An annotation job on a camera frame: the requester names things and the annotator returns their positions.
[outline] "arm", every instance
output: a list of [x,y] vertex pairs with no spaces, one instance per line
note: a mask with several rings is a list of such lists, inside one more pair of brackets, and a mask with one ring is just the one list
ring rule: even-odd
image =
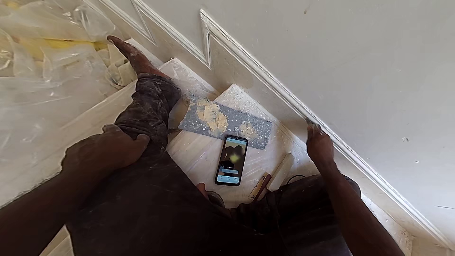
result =
[[330,137],[308,127],[308,155],[321,173],[346,244],[354,256],[404,256],[334,162]]
[[136,162],[149,137],[132,140],[116,125],[67,149],[62,171],[0,210],[3,255],[39,255],[96,185]]

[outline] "black cable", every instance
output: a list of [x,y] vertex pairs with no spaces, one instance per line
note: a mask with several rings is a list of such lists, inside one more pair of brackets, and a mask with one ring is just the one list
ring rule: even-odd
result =
[[303,176],[303,175],[301,175],[301,174],[294,175],[294,176],[292,176],[292,177],[288,180],[288,182],[286,183],[286,185],[289,184],[289,181],[291,181],[291,180],[294,179],[295,177],[299,177],[299,176],[300,176],[300,177],[306,178],[306,176]]

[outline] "hand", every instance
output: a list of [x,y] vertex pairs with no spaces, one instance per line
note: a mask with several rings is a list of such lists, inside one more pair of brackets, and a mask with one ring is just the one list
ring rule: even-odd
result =
[[316,164],[330,163],[334,160],[334,144],[319,126],[308,126],[308,156]]
[[118,126],[106,125],[102,134],[83,139],[66,150],[62,173],[76,172],[76,175],[104,178],[113,170],[136,162],[149,141],[145,134],[139,134],[133,140]]

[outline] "leg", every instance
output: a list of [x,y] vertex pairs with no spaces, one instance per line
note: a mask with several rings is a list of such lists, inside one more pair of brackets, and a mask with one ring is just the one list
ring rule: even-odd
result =
[[[348,177],[360,195],[358,185]],[[278,234],[291,255],[348,256],[325,183],[313,175],[231,209],[236,221],[265,234]]]
[[[179,98],[179,90],[167,78],[140,74],[132,97],[133,103],[115,124],[132,138],[147,134],[150,143],[137,162],[100,184],[67,223],[75,254],[256,251],[255,245],[268,237],[257,236],[253,229],[234,223],[219,211],[165,152],[168,113]],[[245,245],[220,243],[229,237]]]

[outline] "dust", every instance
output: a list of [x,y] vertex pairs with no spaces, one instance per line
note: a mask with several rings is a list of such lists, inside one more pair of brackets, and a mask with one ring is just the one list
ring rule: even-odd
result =
[[196,105],[197,117],[209,126],[212,135],[218,136],[226,131],[228,119],[220,112],[218,105],[207,100],[198,100]]
[[257,138],[259,136],[256,129],[250,123],[243,122],[240,125],[240,131],[242,132],[242,136],[246,138]]

